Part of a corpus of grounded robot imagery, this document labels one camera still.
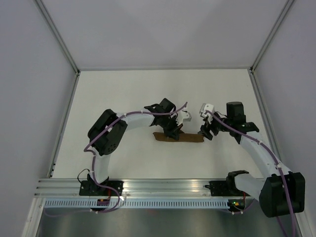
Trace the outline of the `brown cloth napkin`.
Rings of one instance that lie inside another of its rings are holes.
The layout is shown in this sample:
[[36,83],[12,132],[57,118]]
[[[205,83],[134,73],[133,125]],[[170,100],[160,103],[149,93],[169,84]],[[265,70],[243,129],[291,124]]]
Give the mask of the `brown cloth napkin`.
[[204,142],[204,137],[199,134],[190,134],[190,133],[180,133],[178,140],[167,137],[164,133],[154,132],[154,138],[160,142],[187,142],[187,143],[202,143]]

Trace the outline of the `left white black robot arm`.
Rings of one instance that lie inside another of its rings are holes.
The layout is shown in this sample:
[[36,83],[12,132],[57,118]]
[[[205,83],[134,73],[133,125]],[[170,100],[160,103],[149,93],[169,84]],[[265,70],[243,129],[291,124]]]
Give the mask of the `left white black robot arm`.
[[125,132],[141,127],[160,126],[163,135],[178,141],[186,120],[191,120],[187,105],[177,109],[166,98],[159,104],[128,113],[115,113],[106,109],[87,134],[89,143],[84,151],[93,154],[91,170],[87,176],[88,192],[98,196],[107,192],[110,157],[118,148]]

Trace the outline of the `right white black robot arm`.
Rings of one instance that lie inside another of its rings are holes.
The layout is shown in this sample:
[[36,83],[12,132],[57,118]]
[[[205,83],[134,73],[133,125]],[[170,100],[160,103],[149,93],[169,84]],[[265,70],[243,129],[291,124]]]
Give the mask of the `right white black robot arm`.
[[203,104],[199,111],[204,124],[200,134],[208,140],[227,132],[250,155],[263,180],[254,178],[246,170],[229,172],[225,188],[231,195],[244,192],[259,201],[263,213],[271,218],[301,213],[305,209],[306,181],[302,173],[293,172],[263,141],[259,128],[247,122],[242,102],[228,102],[227,114],[221,117],[211,104]]

